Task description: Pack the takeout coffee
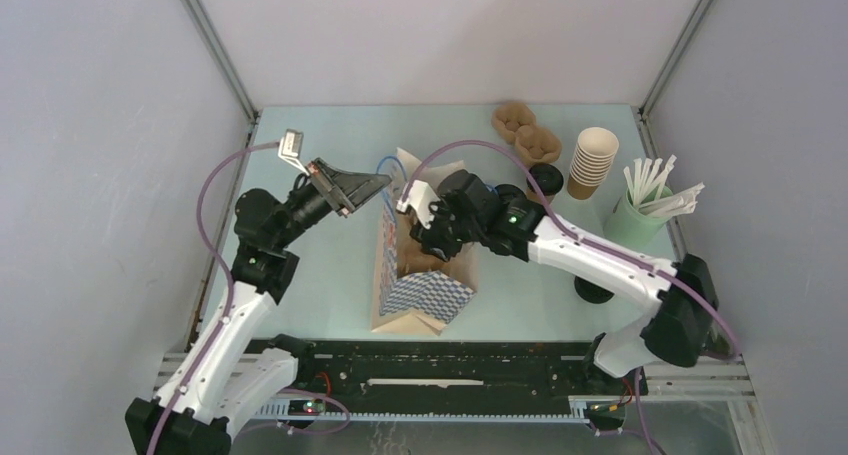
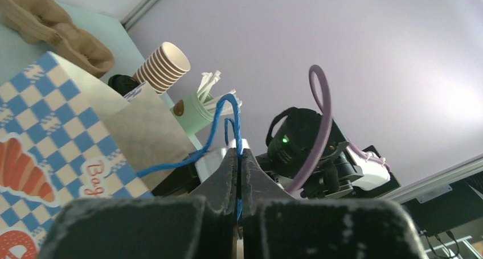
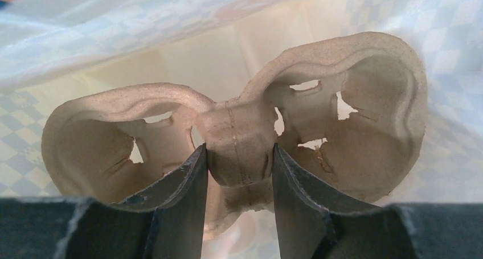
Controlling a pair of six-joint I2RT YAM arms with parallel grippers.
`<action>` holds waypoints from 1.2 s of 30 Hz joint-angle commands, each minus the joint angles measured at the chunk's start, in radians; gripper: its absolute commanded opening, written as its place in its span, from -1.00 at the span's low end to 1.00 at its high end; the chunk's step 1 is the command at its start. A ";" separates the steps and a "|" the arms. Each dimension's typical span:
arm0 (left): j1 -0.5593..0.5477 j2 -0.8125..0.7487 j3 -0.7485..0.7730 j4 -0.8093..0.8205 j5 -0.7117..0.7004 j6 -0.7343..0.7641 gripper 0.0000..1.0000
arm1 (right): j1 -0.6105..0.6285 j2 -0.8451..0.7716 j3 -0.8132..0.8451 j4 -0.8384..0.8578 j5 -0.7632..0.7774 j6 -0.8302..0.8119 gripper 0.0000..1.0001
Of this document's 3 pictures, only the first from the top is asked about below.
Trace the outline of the black plastic cup lid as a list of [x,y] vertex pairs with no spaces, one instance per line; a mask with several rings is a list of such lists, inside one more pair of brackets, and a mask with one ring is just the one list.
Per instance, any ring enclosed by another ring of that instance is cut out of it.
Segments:
[[529,173],[546,197],[557,195],[565,186],[563,173],[554,165],[538,163],[529,168]]

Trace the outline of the blue checkered paper bag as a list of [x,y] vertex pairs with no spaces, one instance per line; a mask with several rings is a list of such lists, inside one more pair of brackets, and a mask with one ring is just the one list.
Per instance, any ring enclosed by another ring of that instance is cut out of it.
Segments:
[[402,148],[378,163],[377,171],[391,176],[392,182],[381,193],[370,318],[374,333],[437,337],[472,301],[479,287],[479,257],[473,245],[448,261],[452,265],[449,274],[398,275],[398,226],[407,223],[412,228],[415,218],[398,214],[395,205],[420,163]]

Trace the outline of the brown paper cup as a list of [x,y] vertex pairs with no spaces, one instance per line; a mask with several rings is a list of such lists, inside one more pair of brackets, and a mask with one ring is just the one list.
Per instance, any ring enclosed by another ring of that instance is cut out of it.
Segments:
[[524,190],[511,184],[499,184],[494,187],[494,192],[502,204],[508,204],[513,200],[525,200],[527,198]]
[[542,199],[552,202],[565,186],[563,173],[554,165],[539,163],[529,169],[532,179],[541,189],[539,196],[530,182],[527,182],[526,196],[529,200],[540,203]]

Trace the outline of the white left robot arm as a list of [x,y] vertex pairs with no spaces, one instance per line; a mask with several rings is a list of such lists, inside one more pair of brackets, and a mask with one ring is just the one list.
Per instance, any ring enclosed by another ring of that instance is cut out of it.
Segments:
[[212,321],[186,358],[149,400],[136,398],[125,414],[139,454],[227,454],[256,412],[286,389],[304,391],[315,363],[294,348],[268,348],[233,376],[255,330],[282,301],[299,258],[289,246],[331,213],[348,216],[387,188],[384,174],[338,170],[310,162],[285,201],[254,188],[235,207],[236,256],[224,267],[227,287]]

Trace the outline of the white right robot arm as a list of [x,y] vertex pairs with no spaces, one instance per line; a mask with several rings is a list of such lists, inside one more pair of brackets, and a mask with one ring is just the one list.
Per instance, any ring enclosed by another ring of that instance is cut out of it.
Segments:
[[704,352],[718,298],[698,256],[673,262],[632,251],[577,228],[513,185],[490,189],[465,169],[437,188],[409,182],[396,210],[414,216],[411,237],[443,261],[478,243],[496,255],[564,270],[641,308],[637,320],[594,339],[581,367],[593,392],[606,393],[654,362],[693,367]]

